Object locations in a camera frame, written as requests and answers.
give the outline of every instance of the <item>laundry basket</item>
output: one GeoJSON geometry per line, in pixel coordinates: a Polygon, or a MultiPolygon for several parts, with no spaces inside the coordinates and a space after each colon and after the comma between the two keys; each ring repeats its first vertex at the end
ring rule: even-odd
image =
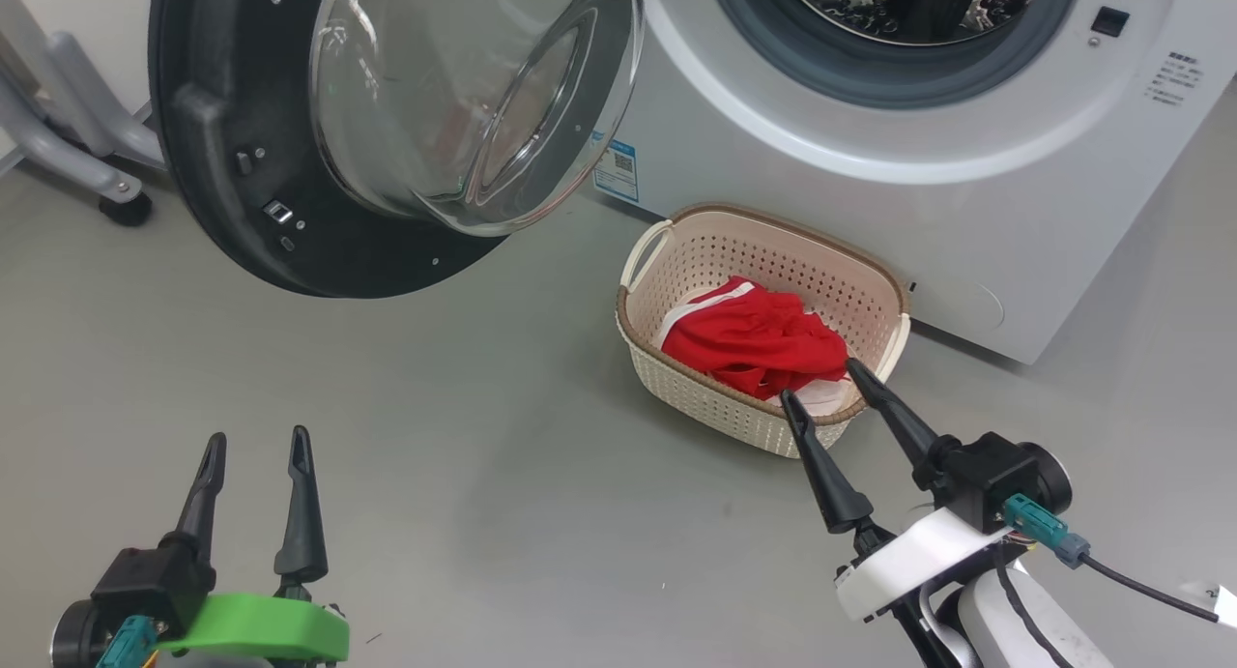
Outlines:
{"type": "MultiPolygon", "coordinates": [[[[870,255],[736,205],[695,205],[649,228],[631,250],[617,317],[644,387],[726,435],[798,458],[794,435],[778,405],[724,386],[653,345],[670,308],[735,275],[772,292],[799,294],[805,310],[820,315],[846,340],[850,354],[870,365],[882,381],[893,371],[910,333],[907,294],[870,255]]],[[[839,412],[815,418],[816,435],[826,448],[866,407],[854,386],[842,405],[839,412]]]]}

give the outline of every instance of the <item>basket handle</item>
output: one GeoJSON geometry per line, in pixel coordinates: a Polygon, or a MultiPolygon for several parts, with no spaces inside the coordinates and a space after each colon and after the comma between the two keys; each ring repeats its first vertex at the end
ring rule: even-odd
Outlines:
{"type": "Polygon", "coordinates": [[[902,356],[902,350],[907,348],[907,340],[910,338],[910,315],[903,312],[901,319],[898,320],[898,329],[894,332],[889,345],[884,348],[884,355],[881,356],[881,364],[876,367],[876,377],[881,382],[888,381],[889,374],[893,374],[894,365],[898,364],[898,359],[902,356]]]}
{"type": "Polygon", "coordinates": [[[648,271],[649,262],[657,259],[657,255],[662,254],[663,246],[670,240],[669,233],[674,228],[674,221],[667,219],[666,221],[658,221],[653,228],[647,229],[644,235],[636,241],[636,246],[631,249],[631,255],[627,255],[627,263],[623,263],[622,277],[618,277],[618,283],[626,286],[628,292],[633,292],[636,286],[640,286],[641,280],[644,278],[644,272],[648,271]],[[644,255],[648,246],[657,241],[657,250],[652,254],[644,255]]]}

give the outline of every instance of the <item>washing machine door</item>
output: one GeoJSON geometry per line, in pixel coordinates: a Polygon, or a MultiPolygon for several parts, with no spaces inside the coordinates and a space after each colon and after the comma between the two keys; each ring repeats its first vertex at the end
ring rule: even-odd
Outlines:
{"type": "Polygon", "coordinates": [[[304,294],[424,288],[584,182],[641,0],[152,0],[168,167],[224,252],[304,294]]]}

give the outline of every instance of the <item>white washing machine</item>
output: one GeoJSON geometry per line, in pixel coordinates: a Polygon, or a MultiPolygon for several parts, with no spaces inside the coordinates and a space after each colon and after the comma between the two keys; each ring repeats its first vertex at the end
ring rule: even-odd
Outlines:
{"type": "Polygon", "coordinates": [[[1228,0],[646,7],[597,188],[657,214],[736,202],[831,233],[897,268],[919,320],[1023,362],[1237,69],[1228,0]]]}
{"type": "Polygon", "coordinates": [[[1032,362],[1237,69],[1231,6],[153,0],[151,96],[199,223],[298,293],[435,283],[591,176],[844,238],[1032,362]]]}

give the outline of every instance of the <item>caster wheel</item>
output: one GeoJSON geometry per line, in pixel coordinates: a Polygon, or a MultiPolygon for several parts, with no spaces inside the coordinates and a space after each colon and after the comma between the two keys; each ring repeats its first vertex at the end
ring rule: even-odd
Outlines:
{"type": "Polygon", "coordinates": [[[99,210],[121,226],[137,228],[151,218],[151,197],[140,193],[127,202],[111,202],[110,198],[99,197],[99,210]]]}

